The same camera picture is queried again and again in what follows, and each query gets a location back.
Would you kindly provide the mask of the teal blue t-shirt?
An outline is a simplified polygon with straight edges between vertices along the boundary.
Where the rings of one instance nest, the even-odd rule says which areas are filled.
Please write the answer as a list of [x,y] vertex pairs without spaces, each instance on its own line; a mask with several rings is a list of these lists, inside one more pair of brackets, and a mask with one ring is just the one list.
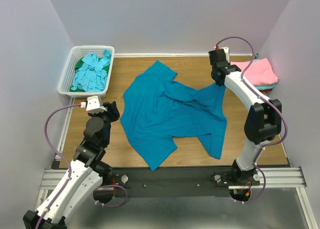
[[197,137],[211,157],[222,156],[225,86],[194,89],[175,81],[176,75],[157,60],[123,95],[120,121],[127,140],[152,171],[177,149],[174,138]]

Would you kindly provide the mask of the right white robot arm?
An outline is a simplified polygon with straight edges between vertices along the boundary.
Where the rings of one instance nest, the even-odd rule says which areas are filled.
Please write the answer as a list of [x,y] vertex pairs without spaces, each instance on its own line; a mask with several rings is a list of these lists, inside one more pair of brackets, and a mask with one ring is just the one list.
[[244,124],[246,141],[226,178],[241,185],[255,174],[262,150],[281,132],[282,104],[278,99],[269,99],[246,80],[242,70],[230,63],[228,47],[216,47],[208,55],[212,79],[218,86],[230,89],[248,110]]

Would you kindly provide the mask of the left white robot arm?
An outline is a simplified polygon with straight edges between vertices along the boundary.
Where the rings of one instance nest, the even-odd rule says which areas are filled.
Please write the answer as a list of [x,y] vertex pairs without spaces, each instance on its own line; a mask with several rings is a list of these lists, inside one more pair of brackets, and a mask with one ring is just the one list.
[[101,102],[92,96],[78,104],[90,116],[68,169],[49,197],[23,216],[27,229],[65,229],[82,203],[99,186],[110,183],[111,167],[102,162],[110,143],[111,123],[120,118],[116,102]]

